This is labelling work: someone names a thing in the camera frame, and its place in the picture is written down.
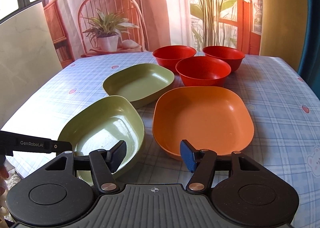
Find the chair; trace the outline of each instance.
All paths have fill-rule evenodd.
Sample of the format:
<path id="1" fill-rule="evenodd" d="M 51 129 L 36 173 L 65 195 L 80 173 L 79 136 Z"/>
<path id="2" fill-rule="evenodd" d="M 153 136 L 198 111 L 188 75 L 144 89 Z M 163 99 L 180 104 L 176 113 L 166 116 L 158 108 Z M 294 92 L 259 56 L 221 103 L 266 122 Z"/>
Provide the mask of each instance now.
<path id="1" fill-rule="evenodd" d="M 99 47 L 96 39 L 90 41 L 89 37 L 86 36 L 84 31 L 89 29 L 91 25 L 89 20 L 85 17 L 96 17 L 96 9 L 100 9 L 104 13 L 123 13 L 124 18 L 128 18 L 130 23 L 134 23 L 139 26 L 139 28 L 128 28 L 128 33 L 122 33 L 122 40 L 131 39 L 138 43 L 141 48 L 129 49 L 129 50 L 118 50 L 111 53 L 126 53 L 126 52 L 144 52 L 149 49 L 148 47 L 148 38 L 146 33 L 146 26 L 144 19 L 142 17 L 141 10 L 139 5 L 135 0 L 85 0 L 79 9 L 78 12 L 78 25 L 81 35 L 81 41 L 84 48 L 85 54 L 81 57 L 92 56 L 95 53 L 96 55 L 106 54 L 106 52 L 99 52 Z"/>

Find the table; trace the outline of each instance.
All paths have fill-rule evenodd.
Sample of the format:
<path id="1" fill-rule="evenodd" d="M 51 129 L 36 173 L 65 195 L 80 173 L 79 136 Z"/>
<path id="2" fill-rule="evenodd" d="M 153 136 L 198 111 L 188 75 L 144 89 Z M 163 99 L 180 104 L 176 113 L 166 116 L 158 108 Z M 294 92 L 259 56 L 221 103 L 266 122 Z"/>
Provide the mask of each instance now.
<path id="1" fill-rule="evenodd" d="M 139 63 L 156 62 L 149 52 L 80 58 L 41 87 L 2 130 L 56 140 L 73 116 L 107 96 L 102 83 L 108 76 Z M 179 86 L 183 84 L 176 76 L 174 87 Z M 292 223 L 296 228 L 319 227 L 319 99 L 282 59 L 274 57 L 247 55 L 225 87 L 243 99 L 254 122 L 254 138 L 243 152 L 297 190 L 300 206 Z M 143 157 L 118 182 L 186 185 L 191 173 L 154 141 L 154 108 L 155 103 L 137 110 L 145 124 L 146 146 Z M 26 177 L 53 157 L 14 152 L 8 160 Z M 225 178 L 227 173 L 218 173 L 213 185 Z"/>

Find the blue curtain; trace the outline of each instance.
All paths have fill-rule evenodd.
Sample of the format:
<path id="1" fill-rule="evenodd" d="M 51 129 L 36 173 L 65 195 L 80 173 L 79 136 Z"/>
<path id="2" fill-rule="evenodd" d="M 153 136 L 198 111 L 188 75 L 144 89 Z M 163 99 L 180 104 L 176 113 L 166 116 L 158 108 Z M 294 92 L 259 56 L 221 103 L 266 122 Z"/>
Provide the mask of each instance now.
<path id="1" fill-rule="evenodd" d="M 308 21 L 298 74 L 320 99 L 320 0 L 308 0 Z"/>

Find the round red bowl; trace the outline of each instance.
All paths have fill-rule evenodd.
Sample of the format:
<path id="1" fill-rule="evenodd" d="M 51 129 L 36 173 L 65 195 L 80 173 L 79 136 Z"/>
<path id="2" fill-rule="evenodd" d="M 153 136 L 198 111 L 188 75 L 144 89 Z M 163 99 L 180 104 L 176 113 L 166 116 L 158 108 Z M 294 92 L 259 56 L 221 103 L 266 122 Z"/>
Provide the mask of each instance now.
<path id="1" fill-rule="evenodd" d="M 152 55 L 160 66 L 177 73 L 176 64 L 184 58 L 193 57 L 196 53 L 197 51 L 189 46 L 171 45 L 156 49 Z"/>
<path id="2" fill-rule="evenodd" d="M 223 86 L 231 73 L 228 63 L 212 57 L 185 58 L 176 65 L 185 86 Z"/>
<path id="3" fill-rule="evenodd" d="M 208 46 L 203 48 L 202 51 L 205 56 L 218 58 L 228 63 L 231 67 L 231 72 L 236 71 L 240 67 L 245 57 L 242 51 L 225 46 Z"/>

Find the gray ribbed panel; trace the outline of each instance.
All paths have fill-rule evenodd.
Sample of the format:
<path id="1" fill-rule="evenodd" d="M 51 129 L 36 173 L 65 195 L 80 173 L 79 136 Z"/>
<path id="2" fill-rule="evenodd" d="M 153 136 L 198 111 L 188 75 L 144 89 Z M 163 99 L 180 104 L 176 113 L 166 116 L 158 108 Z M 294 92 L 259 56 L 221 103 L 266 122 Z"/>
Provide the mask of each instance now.
<path id="1" fill-rule="evenodd" d="M 154 187 L 159 191 L 152 192 L 151 189 Z M 222 219 L 204 196 L 188 194 L 179 184 L 127 185 L 119 194 L 102 196 L 86 217 L 65 226 L 65 228 L 236 227 L 240 226 Z M 19 224 L 16 228 L 27 228 L 27 226 Z"/>

